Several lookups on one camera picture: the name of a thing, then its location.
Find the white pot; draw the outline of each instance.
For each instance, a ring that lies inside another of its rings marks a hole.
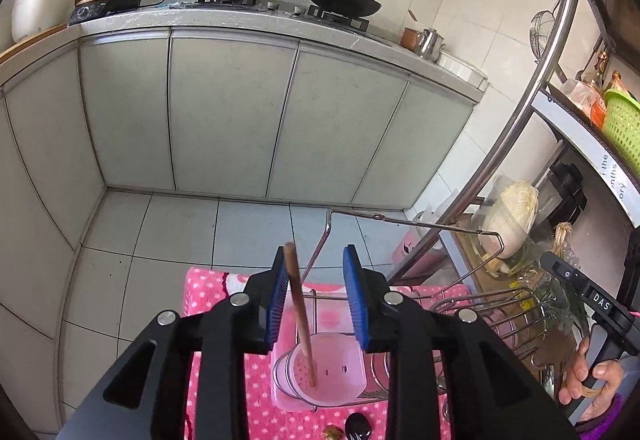
[[[73,8],[74,0],[15,0],[11,19],[14,42],[68,23]]]

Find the stainless steel kettle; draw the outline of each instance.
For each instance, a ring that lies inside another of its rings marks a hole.
[[[414,52],[421,58],[437,61],[444,38],[435,29],[424,29],[415,40]]]

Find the black spoon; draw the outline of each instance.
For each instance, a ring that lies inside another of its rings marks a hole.
[[[371,424],[362,413],[351,413],[344,423],[347,440],[369,440]]]

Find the metal pole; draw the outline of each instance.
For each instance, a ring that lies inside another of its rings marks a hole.
[[[567,36],[569,35],[569,29],[571,28],[571,24],[574,20],[575,8],[577,5],[578,0],[562,0],[558,17],[554,23],[545,51],[538,61],[538,66],[536,67],[520,102],[513,110],[511,118],[504,127],[500,137],[495,141],[495,144],[489,153],[486,154],[484,160],[478,169],[476,169],[476,172],[471,176],[471,179],[469,179],[462,191],[460,191],[452,204],[446,211],[444,211],[438,220],[439,224],[446,225],[455,221],[456,218],[466,210],[484,185],[498,170],[498,166],[500,166],[504,158],[507,156],[507,153],[509,153],[510,149],[513,147],[513,144],[524,130],[524,127],[527,125],[527,122],[529,122],[529,118],[533,113],[531,103],[533,102],[534,97],[540,89],[543,89],[547,85],[551,78],[551,74],[553,74],[554,69],[558,64]],[[414,266],[416,261],[418,261],[430,248],[432,248],[433,244],[438,240],[438,235],[439,230],[430,229],[422,237],[420,242],[412,248],[404,260],[402,260],[398,269],[389,277],[389,281],[392,283],[399,281],[401,276],[407,273],[412,266]],[[424,273],[425,276],[429,276],[431,274],[433,273]]]

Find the pink towel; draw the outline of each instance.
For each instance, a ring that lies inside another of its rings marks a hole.
[[[206,312],[220,300],[234,292],[244,289],[249,277],[240,274],[226,274],[209,269],[192,268],[187,273],[184,286],[183,315]],[[305,288],[318,292],[335,292],[343,287],[334,285],[305,284]],[[394,287],[404,293],[410,293],[409,287]],[[438,292],[441,287],[413,287],[420,295]],[[455,285],[447,290],[446,296],[468,294],[465,285]],[[423,300],[428,308],[436,299]],[[195,404],[198,391],[198,374],[200,373],[200,353],[193,358],[189,393],[187,397],[187,419],[185,440],[194,440],[192,435],[195,424]],[[268,356],[244,356],[244,377],[246,388],[247,419],[249,422],[249,438],[251,440],[286,440],[286,439],[318,439],[322,430],[329,424],[344,428],[344,422],[353,412],[360,412],[369,419],[372,426],[372,440],[383,440],[386,427],[386,402],[378,402],[367,406],[339,408],[321,408],[315,413],[286,412],[278,409],[271,402],[271,369]],[[440,437],[449,440],[451,436],[449,424],[442,418],[442,406],[445,396],[438,398],[440,407]]]

